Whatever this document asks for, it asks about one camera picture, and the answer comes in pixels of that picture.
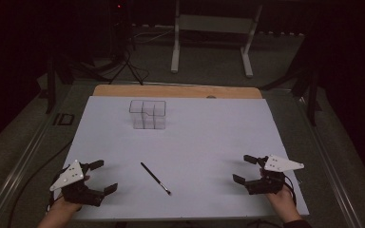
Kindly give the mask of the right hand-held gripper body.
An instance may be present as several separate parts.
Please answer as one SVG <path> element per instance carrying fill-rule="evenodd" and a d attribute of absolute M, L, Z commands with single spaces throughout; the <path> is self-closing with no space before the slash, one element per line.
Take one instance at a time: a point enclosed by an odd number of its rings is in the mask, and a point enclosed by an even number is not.
<path fill-rule="evenodd" d="M 285 183 L 285 171 L 302 169 L 303 163 L 290 161 L 276 155 L 258 158 L 261 178 L 259 180 L 247 180 L 244 187 L 250 195 L 257 194 L 276 194 Z"/>

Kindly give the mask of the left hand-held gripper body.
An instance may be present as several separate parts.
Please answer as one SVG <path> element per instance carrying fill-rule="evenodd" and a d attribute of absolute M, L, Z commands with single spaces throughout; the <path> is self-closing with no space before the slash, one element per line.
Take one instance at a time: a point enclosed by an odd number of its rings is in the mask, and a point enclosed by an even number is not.
<path fill-rule="evenodd" d="M 66 201 L 100 206 L 105 198 L 103 191 L 89 189 L 85 184 L 89 163 L 74 161 L 54 179 L 50 192 L 60 190 Z"/>

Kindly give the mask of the person's left hand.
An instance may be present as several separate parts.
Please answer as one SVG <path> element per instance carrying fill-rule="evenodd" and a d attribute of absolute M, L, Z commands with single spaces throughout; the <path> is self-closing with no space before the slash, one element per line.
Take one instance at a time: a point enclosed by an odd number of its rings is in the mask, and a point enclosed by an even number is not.
<path fill-rule="evenodd" d="M 80 203 L 73 203 L 66 201 L 62 194 L 59 194 L 57 199 L 52 203 L 49 207 L 50 213 L 60 213 L 60 214 L 70 214 L 73 215 L 74 213 L 80 211 L 83 205 Z"/>

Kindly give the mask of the person's right hand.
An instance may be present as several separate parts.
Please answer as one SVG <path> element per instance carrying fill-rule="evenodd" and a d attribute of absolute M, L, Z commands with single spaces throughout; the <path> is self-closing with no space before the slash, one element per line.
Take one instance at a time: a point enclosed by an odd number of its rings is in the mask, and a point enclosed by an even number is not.
<path fill-rule="evenodd" d="M 293 201 L 292 193 L 287 186 L 283 186 L 276 194 L 267 193 L 265 197 L 283 223 L 301 219 Z"/>

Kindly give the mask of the thin black brush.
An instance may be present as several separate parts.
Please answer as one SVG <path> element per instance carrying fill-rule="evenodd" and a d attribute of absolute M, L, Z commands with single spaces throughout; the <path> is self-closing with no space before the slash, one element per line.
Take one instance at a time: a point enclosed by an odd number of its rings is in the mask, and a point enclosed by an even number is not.
<path fill-rule="evenodd" d="M 144 170 L 154 179 L 154 181 L 162 187 L 166 194 L 168 196 L 171 196 L 171 191 L 158 179 L 158 177 L 143 162 L 140 162 L 140 164 L 144 168 Z"/>

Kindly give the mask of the white table sheet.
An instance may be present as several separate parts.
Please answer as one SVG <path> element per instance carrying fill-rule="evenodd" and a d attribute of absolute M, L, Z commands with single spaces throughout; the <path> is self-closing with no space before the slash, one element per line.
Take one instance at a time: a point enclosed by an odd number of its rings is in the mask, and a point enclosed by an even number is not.
<path fill-rule="evenodd" d="M 88 99 L 67 155 L 95 162 L 88 186 L 118 184 L 98 207 L 85 206 L 86 221 L 243 219 L 274 211 L 263 195 L 249 195 L 233 175 L 259 178 L 244 155 L 285 157 L 268 103 L 263 99 L 166 99 L 165 129 L 134 129 L 128 97 Z M 143 162 L 171 191 L 144 170 Z"/>

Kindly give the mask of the clear acrylic organizer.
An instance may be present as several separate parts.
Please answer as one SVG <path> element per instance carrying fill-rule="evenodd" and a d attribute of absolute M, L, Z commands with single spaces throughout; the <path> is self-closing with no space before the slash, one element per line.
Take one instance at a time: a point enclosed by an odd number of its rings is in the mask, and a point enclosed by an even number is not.
<path fill-rule="evenodd" d="M 132 100 L 129 114 L 134 129 L 165 129 L 166 101 Z"/>

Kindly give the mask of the black stand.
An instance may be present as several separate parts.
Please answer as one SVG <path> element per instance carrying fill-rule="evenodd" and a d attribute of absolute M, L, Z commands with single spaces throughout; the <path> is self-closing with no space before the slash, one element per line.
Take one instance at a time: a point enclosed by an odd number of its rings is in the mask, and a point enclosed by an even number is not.
<path fill-rule="evenodd" d="M 65 85 L 71 85 L 74 81 L 69 64 L 70 59 L 65 54 L 52 54 L 48 57 L 47 114 L 52 111 L 56 103 L 56 78 L 59 78 Z"/>
<path fill-rule="evenodd" d="M 316 107 L 317 107 L 317 84 L 318 84 L 318 68 L 316 66 L 308 65 L 301 66 L 298 69 L 286 73 L 275 81 L 262 85 L 259 90 L 270 90 L 279 85 L 282 85 L 292 79 L 296 82 L 291 88 L 290 92 L 294 97 L 302 97 L 307 94 L 306 102 L 306 116 L 312 126 L 316 125 Z"/>

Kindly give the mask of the black tripod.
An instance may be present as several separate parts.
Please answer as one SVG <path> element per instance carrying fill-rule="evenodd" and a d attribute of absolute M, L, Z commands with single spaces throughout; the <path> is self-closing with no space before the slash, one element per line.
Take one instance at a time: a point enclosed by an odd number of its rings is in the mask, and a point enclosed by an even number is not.
<path fill-rule="evenodd" d="M 110 52 L 109 58 L 115 65 L 115 73 L 110 82 L 113 83 L 127 67 L 139 85 L 149 75 L 145 69 L 133 66 L 129 47 L 136 49 L 133 27 L 131 23 L 131 0 L 106 0 L 109 15 Z"/>

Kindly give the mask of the white metal stand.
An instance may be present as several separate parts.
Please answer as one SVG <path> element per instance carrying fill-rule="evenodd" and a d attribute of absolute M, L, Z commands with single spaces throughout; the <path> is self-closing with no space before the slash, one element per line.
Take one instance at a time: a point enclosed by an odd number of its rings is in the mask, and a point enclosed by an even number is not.
<path fill-rule="evenodd" d="M 262 5 L 256 5 L 254 14 L 249 18 L 184 14 L 180 13 L 180 6 L 181 0 L 175 0 L 174 47 L 170 67 L 172 73 L 179 72 L 181 52 L 180 31 L 193 30 L 246 34 L 247 41 L 245 45 L 240 48 L 240 56 L 245 76 L 247 78 L 252 78 L 254 76 L 249 50 L 255 37 L 259 17 L 262 12 Z"/>

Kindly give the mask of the black rectangular bracket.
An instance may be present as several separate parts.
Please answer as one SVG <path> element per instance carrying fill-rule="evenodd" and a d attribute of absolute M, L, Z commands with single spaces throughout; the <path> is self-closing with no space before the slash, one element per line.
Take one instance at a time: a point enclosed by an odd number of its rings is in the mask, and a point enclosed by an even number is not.
<path fill-rule="evenodd" d="M 72 125 L 74 122 L 75 116 L 73 114 L 67 113 L 57 113 L 53 125 Z"/>

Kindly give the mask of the metal floor rail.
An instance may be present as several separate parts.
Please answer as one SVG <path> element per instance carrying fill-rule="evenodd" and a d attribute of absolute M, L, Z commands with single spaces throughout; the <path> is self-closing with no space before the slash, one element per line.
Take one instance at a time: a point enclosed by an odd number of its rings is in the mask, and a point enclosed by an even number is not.
<path fill-rule="evenodd" d="M 309 128 L 314 146 L 317 149 L 317 154 L 320 157 L 321 166 L 325 172 L 328 182 L 331 184 L 337 204 L 345 218 L 348 228 L 364 228 L 360 217 L 355 210 L 355 206 L 352 204 L 348 192 L 343 185 L 343 181 L 336 171 L 335 163 L 331 160 L 328 149 L 321 138 L 319 129 L 316 125 L 311 124 L 311 121 L 306 115 L 306 110 L 310 102 L 306 102 L 303 97 L 295 97 L 294 100 L 296 101 L 305 124 Z"/>
<path fill-rule="evenodd" d="M 61 149 L 50 128 L 13 128 L 0 142 L 0 228 L 35 228 L 44 216 L 51 176 L 43 167 Z"/>

